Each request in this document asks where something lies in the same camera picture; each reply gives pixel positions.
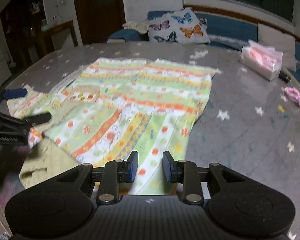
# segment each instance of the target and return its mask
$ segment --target purple butterfly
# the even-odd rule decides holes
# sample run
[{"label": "purple butterfly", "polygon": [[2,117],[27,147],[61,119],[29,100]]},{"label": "purple butterfly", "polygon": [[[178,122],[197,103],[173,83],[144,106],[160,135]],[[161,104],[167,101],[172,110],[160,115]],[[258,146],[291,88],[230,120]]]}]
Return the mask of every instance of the purple butterfly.
[{"label": "purple butterfly", "polygon": [[166,20],[163,23],[160,22],[160,24],[151,24],[150,27],[152,27],[155,31],[160,31],[161,28],[168,29],[170,28],[169,20]]}]

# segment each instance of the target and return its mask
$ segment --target white pillow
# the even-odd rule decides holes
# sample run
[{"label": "white pillow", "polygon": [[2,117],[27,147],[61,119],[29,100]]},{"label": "white pillow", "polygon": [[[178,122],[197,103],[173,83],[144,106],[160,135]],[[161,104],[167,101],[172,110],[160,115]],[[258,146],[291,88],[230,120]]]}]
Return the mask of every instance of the white pillow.
[{"label": "white pillow", "polygon": [[206,29],[191,8],[166,13],[149,23],[150,41],[210,43]]},{"label": "white pillow", "polygon": [[296,71],[296,39],[269,26],[258,24],[258,42],[282,51],[282,67]]}]

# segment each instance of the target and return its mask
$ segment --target sofa backrest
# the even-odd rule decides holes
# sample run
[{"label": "sofa backrest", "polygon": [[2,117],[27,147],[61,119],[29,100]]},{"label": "sofa backrest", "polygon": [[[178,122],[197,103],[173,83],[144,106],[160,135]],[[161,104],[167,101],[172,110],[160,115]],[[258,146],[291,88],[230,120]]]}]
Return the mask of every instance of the sofa backrest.
[{"label": "sofa backrest", "polygon": [[[148,20],[162,17],[163,14],[170,11],[149,11]],[[197,17],[206,18],[207,33],[210,35],[224,36],[236,40],[258,42],[258,25],[254,23],[244,22],[234,18],[222,15],[196,13]],[[296,60],[300,61],[300,43],[296,42]]]}]

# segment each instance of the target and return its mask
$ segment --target pink scrunchie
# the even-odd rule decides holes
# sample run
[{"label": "pink scrunchie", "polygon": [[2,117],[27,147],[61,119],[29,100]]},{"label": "pink scrunchie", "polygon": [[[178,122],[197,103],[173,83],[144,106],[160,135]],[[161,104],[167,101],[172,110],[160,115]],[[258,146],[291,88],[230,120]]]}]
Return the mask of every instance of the pink scrunchie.
[{"label": "pink scrunchie", "polygon": [[300,92],[296,88],[286,87],[284,89],[285,95],[290,98],[297,106],[300,107]]}]

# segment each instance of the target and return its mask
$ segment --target brown wooden door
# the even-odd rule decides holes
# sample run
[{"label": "brown wooden door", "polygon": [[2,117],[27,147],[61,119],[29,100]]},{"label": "brown wooden door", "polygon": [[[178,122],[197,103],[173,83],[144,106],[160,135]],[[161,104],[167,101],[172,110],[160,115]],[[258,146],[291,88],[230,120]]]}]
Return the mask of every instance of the brown wooden door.
[{"label": "brown wooden door", "polygon": [[106,42],[125,23],[123,0],[74,0],[82,43]]}]

